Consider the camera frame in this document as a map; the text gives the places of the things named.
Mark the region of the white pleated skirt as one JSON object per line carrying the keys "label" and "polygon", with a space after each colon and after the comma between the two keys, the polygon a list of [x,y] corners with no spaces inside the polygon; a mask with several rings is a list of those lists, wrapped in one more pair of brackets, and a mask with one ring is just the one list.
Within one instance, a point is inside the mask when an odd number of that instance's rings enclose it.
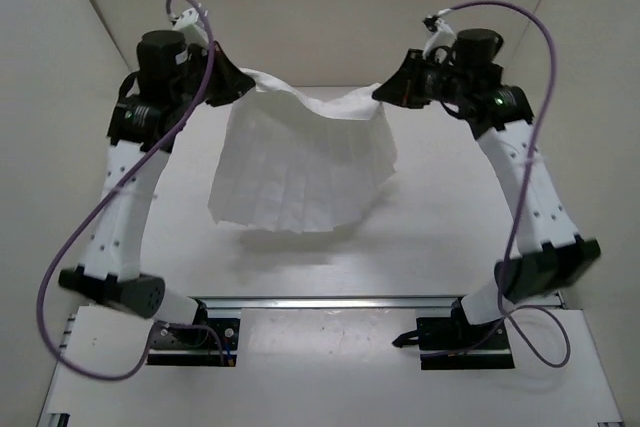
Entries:
{"label": "white pleated skirt", "polygon": [[323,101],[270,74],[233,103],[208,208],[214,222],[330,232],[363,219],[395,172],[376,84]]}

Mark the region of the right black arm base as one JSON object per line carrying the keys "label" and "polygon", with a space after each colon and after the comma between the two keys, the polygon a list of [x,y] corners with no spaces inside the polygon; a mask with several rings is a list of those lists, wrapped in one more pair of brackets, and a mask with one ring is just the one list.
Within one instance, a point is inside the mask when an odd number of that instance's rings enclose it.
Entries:
{"label": "right black arm base", "polygon": [[515,363],[504,327],[495,320],[470,324],[461,301],[456,300],[448,317],[421,316],[414,330],[392,341],[396,348],[417,346],[423,371],[510,370]]}

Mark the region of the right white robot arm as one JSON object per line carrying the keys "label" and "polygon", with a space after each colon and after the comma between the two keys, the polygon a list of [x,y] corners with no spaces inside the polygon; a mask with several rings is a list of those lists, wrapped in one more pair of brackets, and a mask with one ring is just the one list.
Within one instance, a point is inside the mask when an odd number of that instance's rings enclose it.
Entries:
{"label": "right white robot arm", "polygon": [[532,138],[535,117],[526,94],[502,82],[495,58],[503,43],[489,29],[435,29],[425,47],[409,50],[372,95],[407,109],[438,102],[466,122],[512,215],[509,246],[518,253],[497,262],[493,280],[464,296],[448,323],[449,338],[465,348],[505,308],[575,284],[601,255],[599,243],[582,237],[559,199]]}

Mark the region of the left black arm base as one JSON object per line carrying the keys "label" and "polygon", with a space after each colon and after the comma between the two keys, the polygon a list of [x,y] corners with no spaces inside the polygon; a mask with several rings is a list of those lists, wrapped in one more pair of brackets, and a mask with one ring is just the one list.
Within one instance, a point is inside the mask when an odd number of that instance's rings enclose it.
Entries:
{"label": "left black arm base", "polygon": [[152,337],[146,363],[163,367],[235,367],[241,312],[200,307],[196,323],[207,325],[208,329],[165,324]]}

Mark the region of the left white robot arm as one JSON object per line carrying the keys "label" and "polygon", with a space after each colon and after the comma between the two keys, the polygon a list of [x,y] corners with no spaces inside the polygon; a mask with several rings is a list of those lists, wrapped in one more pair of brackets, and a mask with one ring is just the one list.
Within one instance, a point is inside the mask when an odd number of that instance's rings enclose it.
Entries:
{"label": "left white robot arm", "polygon": [[177,31],[144,34],[136,54],[139,68],[123,80],[107,131],[108,203],[78,265],[61,270],[58,284],[102,306],[174,324],[185,344],[197,345],[209,332],[204,306],[142,272],[143,234],[184,114],[202,102],[231,104],[255,83],[219,43],[190,43]]}

